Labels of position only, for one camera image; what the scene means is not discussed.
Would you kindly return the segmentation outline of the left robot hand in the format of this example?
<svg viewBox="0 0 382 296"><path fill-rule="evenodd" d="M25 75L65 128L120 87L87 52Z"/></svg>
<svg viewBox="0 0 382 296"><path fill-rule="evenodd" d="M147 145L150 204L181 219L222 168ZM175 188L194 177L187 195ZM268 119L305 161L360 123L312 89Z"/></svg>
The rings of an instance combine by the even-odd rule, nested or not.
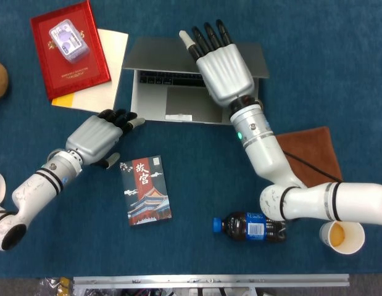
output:
<svg viewBox="0 0 382 296"><path fill-rule="evenodd" d="M74 151L87 165L110 168L120 157L108 152L130 131L145 123L134 112L105 109L84 121L67 139L65 149Z"/></svg>

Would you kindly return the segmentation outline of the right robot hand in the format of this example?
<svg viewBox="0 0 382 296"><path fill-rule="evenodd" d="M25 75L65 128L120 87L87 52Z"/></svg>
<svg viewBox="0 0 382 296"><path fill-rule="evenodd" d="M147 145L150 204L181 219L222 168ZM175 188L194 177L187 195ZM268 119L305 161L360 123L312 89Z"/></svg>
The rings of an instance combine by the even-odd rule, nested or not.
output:
<svg viewBox="0 0 382 296"><path fill-rule="evenodd" d="M216 104L228 107L235 100L250 96L255 90L253 77L238 47L222 20L216 20L215 31L204 24L205 34L192 27L193 36L186 31L178 35L193 58L204 84Z"/></svg>

